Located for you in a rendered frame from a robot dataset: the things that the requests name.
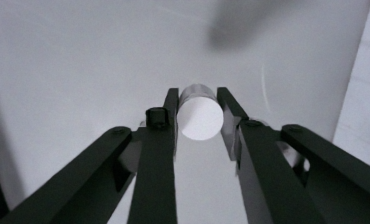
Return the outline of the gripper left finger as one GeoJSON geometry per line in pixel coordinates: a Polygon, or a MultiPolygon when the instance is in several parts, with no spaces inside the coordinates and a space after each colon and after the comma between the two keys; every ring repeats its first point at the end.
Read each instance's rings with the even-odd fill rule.
{"type": "Polygon", "coordinates": [[[105,131],[0,224],[107,224],[135,176],[126,224],[178,224],[178,105],[179,88],[169,88],[163,107],[147,109],[136,131],[105,131]]]}

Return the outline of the white cylinder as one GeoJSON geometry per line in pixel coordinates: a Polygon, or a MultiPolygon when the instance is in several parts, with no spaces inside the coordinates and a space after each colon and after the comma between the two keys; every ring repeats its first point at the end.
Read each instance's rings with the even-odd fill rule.
{"type": "Polygon", "coordinates": [[[194,140],[216,135],[223,125],[223,112],[213,91],[203,84],[186,87],[179,98],[177,124],[194,140]]]}

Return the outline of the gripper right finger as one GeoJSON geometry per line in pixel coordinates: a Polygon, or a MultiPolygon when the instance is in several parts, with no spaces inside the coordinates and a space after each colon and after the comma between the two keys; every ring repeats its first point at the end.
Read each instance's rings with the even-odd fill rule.
{"type": "Polygon", "coordinates": [[[370,224],[369,164],[304,126],[249,118],[227,87],[216,99],[248,224],[370,224]]]}

